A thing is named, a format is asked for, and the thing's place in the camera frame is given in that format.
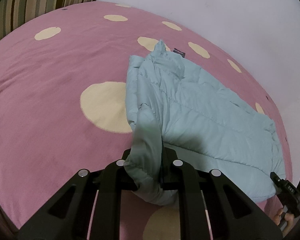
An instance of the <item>pink bed sheet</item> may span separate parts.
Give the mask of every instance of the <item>pink bed sheet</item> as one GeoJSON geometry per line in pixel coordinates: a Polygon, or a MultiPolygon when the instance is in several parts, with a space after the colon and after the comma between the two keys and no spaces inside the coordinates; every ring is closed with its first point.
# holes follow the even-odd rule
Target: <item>pink bed sheet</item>
{"type": "MultiPolygon", "coordinates": [[[[163,21],[170,22],[136,8],[89,2],[44,14],[0,41],[0,205],[17,227],[79,169],[103,169],[130,148],[131,133],[126,128],[107,129],[100,120],[92,123],[80,98],[92,84],[125,82],[129,56],[149,53],[138,43],[139,37],[162,38],[171,50],[185,52],[187,59],[201,65],[253,108],[258,103],[276,123],[287,179],[292,179],[286,132],[266,91],[220,48],[177,23],[182,30],[163,21]],[[50,27],[60,31],[56,28],[50,38],[47,33],[43,33],[45,39],[36,36],[50,27]],[[200,45],[210,57],[196,53],[189,42],[200,45]]],[[[274,197],[259,206],[271,215],[280,203],[274,197]]],[[[146,240],[152,239],[151,235],[158,239],[145,230],[155,230],[149,227],[156,223],[149,225],[149,221],[161,211],[162,207],[124,192],[121,239],[146,240]]],[[[173,213],[162,212],[158,215],[161,219],[173,213]]],[[[166,237],[164,231],[157,234],[166,237]]]]}

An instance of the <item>wall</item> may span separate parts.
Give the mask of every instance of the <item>wall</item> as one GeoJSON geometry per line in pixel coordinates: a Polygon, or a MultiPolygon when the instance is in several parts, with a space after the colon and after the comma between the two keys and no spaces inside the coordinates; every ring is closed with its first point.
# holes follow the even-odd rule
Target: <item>wall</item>
{"type": "Polygon", "coordinates": [[[300,178],[300,2],[298,0],[102,0],[166,17],[229,53],[282,114],[300,178]]]}

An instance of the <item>cream oval spot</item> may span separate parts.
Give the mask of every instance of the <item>cream oval spot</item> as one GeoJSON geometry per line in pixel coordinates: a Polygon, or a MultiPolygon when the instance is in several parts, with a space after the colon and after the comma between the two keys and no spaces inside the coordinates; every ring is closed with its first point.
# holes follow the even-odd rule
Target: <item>cream oval spot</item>
{"type": "Polygon", "coordinates": [[[152,214],[143,231],[143,240],[180,239],[179,210],[162,207],[152,214]]]}
{"type": "Polygon", "coordinates": [[[188,45],[191,49],[194,50],[195,53],[199,54],[200,56],[202,56],[204,58],[210,58],[209,53],[203,47],[199,46],[198,44],[188,42],[188,45]]]}
{"type": "Polygon", "coordinates": [[[115,133],[132,132],[125,107],[126,84],[104,82],[89,86],[80,96],[86,118],[95,126],[115,133]]]}
{"type": "Polygon", "coordinates": [[[44,30],[40,31],[39,33],[37,33],[34,36],[34,38],[37,41],[41,41],[41,40],[51,38],[54,35],[58,34],[59,32],[61,32],[61,29],[59,27],[50,27],[50,28],[44,29],[44,30]]]}
{"type": "Polygon", "coordinates": [[[241,69],[232,61],[232,60],[229,60],[227,59],[228,62],[230,63],[231,67],[233,67],[236,71],[238,71],[239,73],[242,73],[241,72],[241,69]]]}
{"type": "Polygon", "coordinates": [[[131,7],[130,5],[121,4],[121,3],[116,4],[116,6],[126,7],[126,8],[130,8],[131,7]]]}
{"type": "Polygon", "coordinates": [[[263,111],[261,105],[259,105],[258,103],[256,103],[256,110],[259,114],[265,114],[265,112],[263,111]]]}
{"type": "Polygon", "coordinates": [[[113,22],[125,22],[128,21],[128,19],[122,15],[114,15],[114,14],[109,14],[105,15],[104,19],[113,21],[113,22]]]}
{"type": "Polygon", "coordinates": [[[174,23],[170,23],[170,22],[162,22],[162,23],[168,26],[169,28],[172,28],[177,31],[182,31],[182,29],[178,25],[175,25],[174,23]]]}
{"type": "MultiPolygon", "coordinates": [[[[147,38],[147,37],[139,37],[138,38],[138,43],[145,47],[147,50],[149,51],[154,51],[154,46],[158,43],[159,41],[156,39],[152,39],[152,38],[147,38]]],[[[166,50],[167,51],[171,51],[168,46],[165,44],[166,46],[166,50]]]]}

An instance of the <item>black label tag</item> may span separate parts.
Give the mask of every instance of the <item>black label tag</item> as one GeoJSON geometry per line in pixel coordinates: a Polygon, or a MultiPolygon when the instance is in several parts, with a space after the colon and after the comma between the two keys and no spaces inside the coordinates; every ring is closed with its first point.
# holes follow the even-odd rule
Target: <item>black label tag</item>
{"type": "Polygon", "coordinates": [[[176,49],[176,48],[174,48],[173,52],[174,52],[174,53],[177,53],[177,54],[180,54],[181,57],[185,57],[185,56],[186,56],[186,53],[185,53],[185,52],[182,52],[182,51],[180,51],[180,50],[178,50],[178,49],[176,49]]]}

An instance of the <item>polka dot bed sheet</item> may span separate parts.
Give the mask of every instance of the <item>polka dot bed sheet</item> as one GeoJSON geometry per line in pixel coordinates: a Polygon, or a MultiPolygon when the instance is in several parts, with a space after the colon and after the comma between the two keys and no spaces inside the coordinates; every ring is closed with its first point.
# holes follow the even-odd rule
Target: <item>polka dot bed sheet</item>
{"type": "MultiPolygon", "coordinates": [[[[18,228],[79,169],[103,169],[130,148],[124,104],[129,56],[145,57],[159,39],[275,121],[291,179],[279,111],[231,56],[146,11],[98,1],[75,4],[0,41],[0,205],[18,228]]],[[[270,215],[279,203],[271,198],[258,205],[270,215]]],[[[120,239],[179,239],[179,232],[178,211],[122,193],[120,239]]]]}

